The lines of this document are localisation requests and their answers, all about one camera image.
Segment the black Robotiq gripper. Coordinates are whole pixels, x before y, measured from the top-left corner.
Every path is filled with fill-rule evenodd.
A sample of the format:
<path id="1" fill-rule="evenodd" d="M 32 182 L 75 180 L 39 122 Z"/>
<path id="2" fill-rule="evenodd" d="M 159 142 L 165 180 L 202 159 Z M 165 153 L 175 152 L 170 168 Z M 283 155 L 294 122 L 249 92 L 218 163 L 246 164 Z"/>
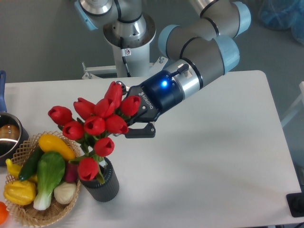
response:
<path id="1" fill-rule="evenodd" d="M 139 85 L 126 86 L 121 81 L 116 81 L 114 86 L 115 98 L 126 98 L 132 95 L 140 97 L 140 108 L 127 121 L 127 126 L 134 123 L 146 123 L 142 129 L 133 129 L 124 134 L 127 139 L 154 138 L 156 134 L 155 122 L 160 115 L 170 110 L 184 99 L 184 92 L 177 83 L 177 77 L 182 75 L 177 70 L 170 73 L 162 70 L 146 79 Z"/>

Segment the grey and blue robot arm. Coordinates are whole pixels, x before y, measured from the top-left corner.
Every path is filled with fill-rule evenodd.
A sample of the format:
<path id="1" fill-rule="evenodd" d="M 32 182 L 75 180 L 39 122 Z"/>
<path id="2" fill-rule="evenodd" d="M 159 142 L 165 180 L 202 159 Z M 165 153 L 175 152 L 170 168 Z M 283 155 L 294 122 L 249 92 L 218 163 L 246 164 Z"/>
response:
<path id="1" fill-rule="evenodd" d="M 127 96 L 138 95 L 139 111 L 128 125 L 126 138 L 152 138 L 153 123 L 181 101 L 201 90 L 239 63 L 234 38 L 251 23 L 248 7 L 228 0 L 193 0 L 199 20 L 188 26 L 166 26 L 158 35 L 162 55 L 150 64 L 150 43 L 156 37 L 153 19 L 139 0 L 77 0 L 75 8 L 90 30 L 102 29 L 113 48 L 119 77 L 145 76 L 139 85 L 123 86 Z"/>

